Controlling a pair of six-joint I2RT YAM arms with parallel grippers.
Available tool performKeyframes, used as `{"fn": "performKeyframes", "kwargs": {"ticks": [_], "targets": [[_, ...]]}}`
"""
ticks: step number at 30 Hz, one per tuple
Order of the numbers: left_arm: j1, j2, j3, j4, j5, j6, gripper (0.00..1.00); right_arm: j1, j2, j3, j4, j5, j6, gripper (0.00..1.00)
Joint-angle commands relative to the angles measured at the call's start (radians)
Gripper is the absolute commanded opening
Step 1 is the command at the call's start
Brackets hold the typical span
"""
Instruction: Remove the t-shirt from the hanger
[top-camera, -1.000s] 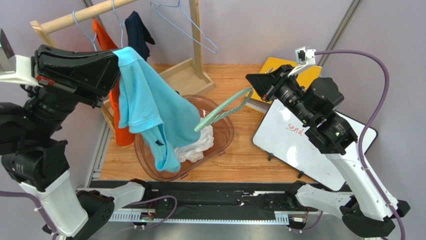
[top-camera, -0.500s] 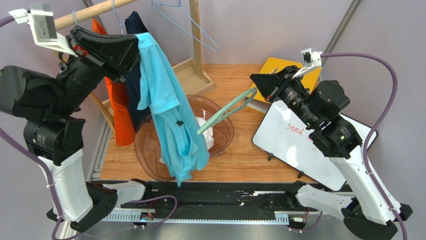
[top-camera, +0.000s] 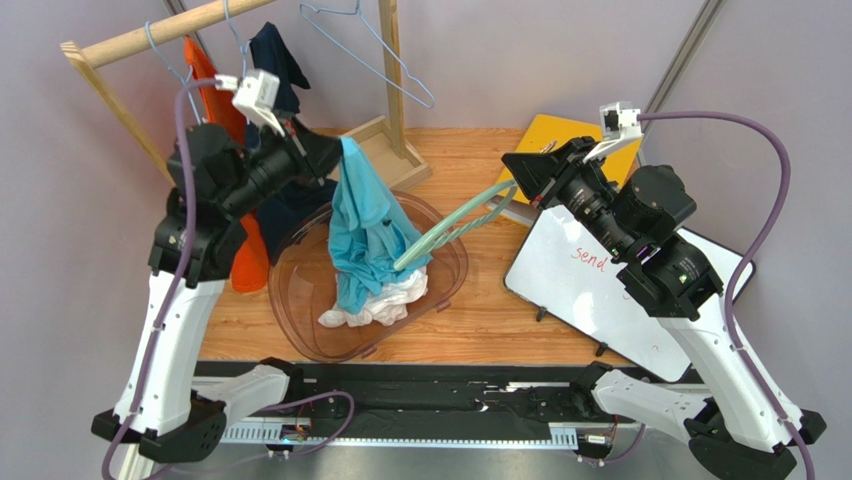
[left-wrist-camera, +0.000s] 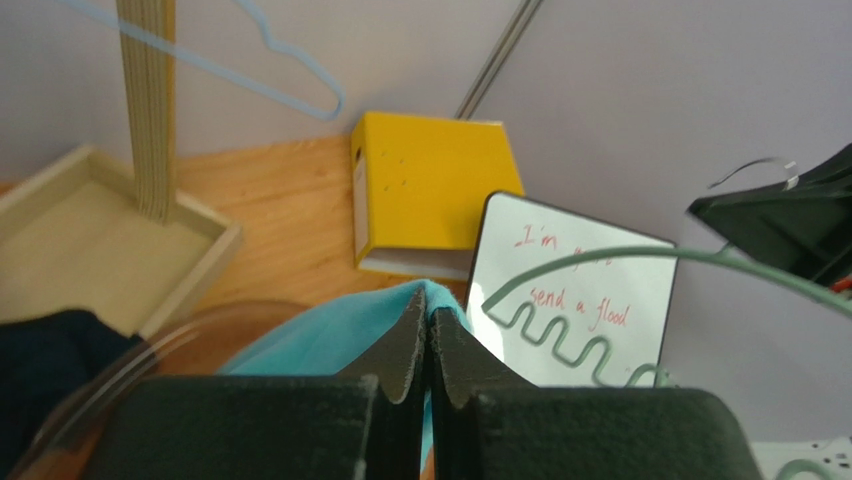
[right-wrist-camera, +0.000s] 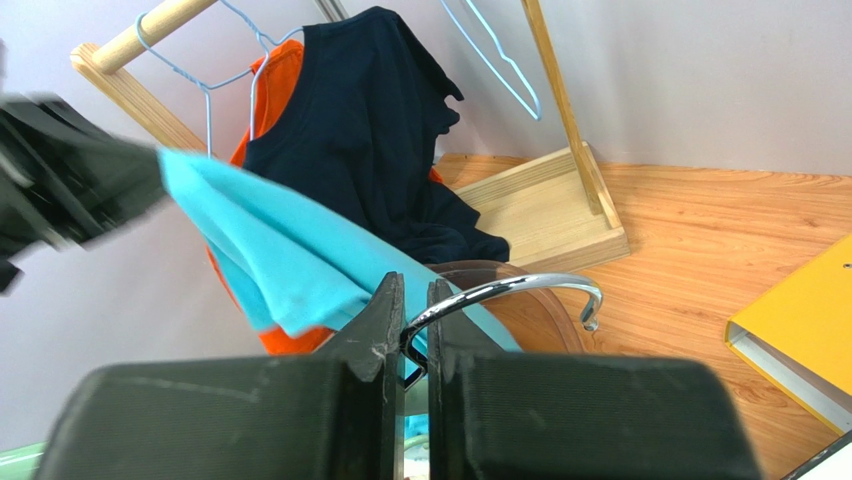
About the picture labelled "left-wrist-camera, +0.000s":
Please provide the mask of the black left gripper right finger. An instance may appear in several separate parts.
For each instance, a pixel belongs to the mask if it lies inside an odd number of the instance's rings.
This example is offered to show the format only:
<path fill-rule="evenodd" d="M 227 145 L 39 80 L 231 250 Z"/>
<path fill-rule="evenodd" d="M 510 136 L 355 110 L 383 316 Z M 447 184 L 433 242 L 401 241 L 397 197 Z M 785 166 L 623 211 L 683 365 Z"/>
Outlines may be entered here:
<path fill-rule="evenodd" d="M 439 479 L 760 477 L 739 422 L 709 392 L 537 387 L 447 308 L 429 340 Z"/>

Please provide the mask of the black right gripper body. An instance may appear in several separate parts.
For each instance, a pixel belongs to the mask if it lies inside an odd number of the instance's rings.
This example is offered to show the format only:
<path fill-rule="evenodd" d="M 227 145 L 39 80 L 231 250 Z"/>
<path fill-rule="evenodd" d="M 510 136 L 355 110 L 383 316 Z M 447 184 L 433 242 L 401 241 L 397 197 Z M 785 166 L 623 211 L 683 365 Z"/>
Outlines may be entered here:
<path fill-rule="evenodd" d="M 782 168 L 785 179 L 698 198 L 689 214 L 758 262 L 836 293 L 850 291 L 851 147 L 804 173 L 779 157 L 752 160 L 708 187 L 764 164 Z"/>

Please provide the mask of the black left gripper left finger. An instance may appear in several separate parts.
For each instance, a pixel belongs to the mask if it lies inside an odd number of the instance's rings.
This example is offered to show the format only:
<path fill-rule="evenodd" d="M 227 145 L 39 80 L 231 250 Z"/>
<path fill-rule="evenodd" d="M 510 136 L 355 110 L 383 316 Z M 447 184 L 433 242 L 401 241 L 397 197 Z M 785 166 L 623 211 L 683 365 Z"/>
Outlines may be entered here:
<path fill-rule="evenodd" d="M 415 479 L 425 293 L 330 376 L 154 376 L 119 402 L 85 479 Z"/>

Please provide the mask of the turquoise t shirt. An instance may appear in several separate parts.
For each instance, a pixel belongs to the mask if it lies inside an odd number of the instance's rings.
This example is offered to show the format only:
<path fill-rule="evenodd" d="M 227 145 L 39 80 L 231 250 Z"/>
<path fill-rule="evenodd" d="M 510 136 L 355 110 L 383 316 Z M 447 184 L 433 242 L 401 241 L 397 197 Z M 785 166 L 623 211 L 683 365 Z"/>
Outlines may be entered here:
<path fill-rule="evenodd" d="M 224 375 L 375 375 L 387 399 L 370 429 L 382 479 L 424 473 L 434 444 L 428 332 L 446 314 L 471 322 L 452 292 L 431 280 L 339 297 L 310 308 L 244 347 Z"/>

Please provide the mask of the green plastic hanger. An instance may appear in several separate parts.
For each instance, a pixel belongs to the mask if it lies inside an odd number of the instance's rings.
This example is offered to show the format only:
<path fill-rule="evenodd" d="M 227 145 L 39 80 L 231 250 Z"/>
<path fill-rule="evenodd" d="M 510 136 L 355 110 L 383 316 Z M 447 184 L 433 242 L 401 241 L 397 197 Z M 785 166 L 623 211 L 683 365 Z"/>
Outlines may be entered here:
<path fill-rule="evenodd" d="M 541 387 L 713 394 L 765 479 L 851 475 L 851 302 L 724 251 L 482 245 L 476 338 Z"/>

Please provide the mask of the light blue wire hanger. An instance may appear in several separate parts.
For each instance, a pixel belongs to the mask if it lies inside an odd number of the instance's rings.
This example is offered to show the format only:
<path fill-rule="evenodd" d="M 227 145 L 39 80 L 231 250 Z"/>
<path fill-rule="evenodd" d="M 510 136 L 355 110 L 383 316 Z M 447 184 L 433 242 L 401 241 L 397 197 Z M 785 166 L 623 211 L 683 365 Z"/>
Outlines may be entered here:
<path fill-rule="evenodd" d="M 203 47 L 196 39 L 188 44 L 124 20 L 116 6 L 99 1 L 65 1 L 76 13 L 183 64 L 243 87 L 253 93 L 322 122 L 337 119 L 344 111 L 343 85 L 319 61 L 302 48 L 279 40 L 264 7 L 255 1 L 235 1 L 247 26 L 225 30 L 225 38 Z"/>

